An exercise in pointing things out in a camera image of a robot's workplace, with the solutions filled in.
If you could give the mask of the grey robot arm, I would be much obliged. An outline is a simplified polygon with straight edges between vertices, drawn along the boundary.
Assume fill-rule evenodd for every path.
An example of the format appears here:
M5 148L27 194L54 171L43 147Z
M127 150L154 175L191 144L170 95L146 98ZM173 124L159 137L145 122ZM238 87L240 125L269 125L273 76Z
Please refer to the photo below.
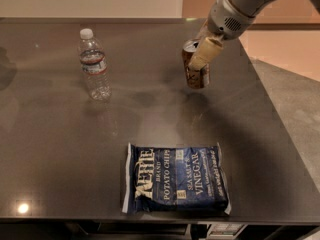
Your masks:
M224 41L241 36L273 1L276 0L216 0L198 33L200 41L188 67L199 71L209 64L222 51ZM320 0L309 1L320 12Z

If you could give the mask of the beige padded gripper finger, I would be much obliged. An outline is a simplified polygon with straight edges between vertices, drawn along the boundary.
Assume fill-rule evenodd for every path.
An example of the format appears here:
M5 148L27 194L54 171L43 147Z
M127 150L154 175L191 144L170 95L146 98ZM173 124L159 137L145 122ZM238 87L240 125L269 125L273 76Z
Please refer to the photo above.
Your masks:
M223 49L223 44L213 36L201 39L197 50L192 55L188 67L191 70L200 70L217 57Z

